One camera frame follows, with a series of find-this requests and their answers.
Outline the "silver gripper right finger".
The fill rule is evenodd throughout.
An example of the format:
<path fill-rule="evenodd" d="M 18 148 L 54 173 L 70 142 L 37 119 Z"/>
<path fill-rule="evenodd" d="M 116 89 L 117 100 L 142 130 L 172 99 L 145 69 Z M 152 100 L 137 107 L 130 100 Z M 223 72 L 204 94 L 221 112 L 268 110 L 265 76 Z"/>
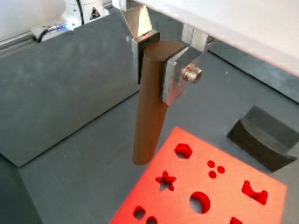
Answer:
<path fill-rule="evenodd" d="M 196 84 L 203 71 L 197 67 L 200 56 L 215 38 L 186 24 L 181 29 L 181 41 L 186 46 L 166 60 L 162 78 L 162 102 L 170 105 L 182 94 L 186 82 Z"/>

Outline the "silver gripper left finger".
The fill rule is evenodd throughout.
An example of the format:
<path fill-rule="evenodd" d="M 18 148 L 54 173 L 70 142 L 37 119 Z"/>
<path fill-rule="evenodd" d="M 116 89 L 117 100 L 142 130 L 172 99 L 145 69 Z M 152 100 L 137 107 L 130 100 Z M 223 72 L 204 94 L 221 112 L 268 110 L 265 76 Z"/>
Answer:
<path fill-rule="evenodd" d="M 133 76 L 136 83 L 140 83 L 144 49 L 160 39 L 160 32 L 152 27 L 146 7 L 138 4 L 134 8 L 122 12 L 125 24 L 130 32 Z"/>

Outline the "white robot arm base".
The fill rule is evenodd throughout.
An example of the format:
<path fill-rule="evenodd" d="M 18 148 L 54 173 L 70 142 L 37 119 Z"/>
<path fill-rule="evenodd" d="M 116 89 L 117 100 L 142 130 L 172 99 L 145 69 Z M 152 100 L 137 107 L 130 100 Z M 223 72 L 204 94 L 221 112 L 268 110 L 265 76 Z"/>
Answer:
<path fill-rule="evenodd" d="M 62 0 L 64 12 L 52 21 L 34 26 L 30 33 L 38 43 L 108 15 L 102 0 Z"/>

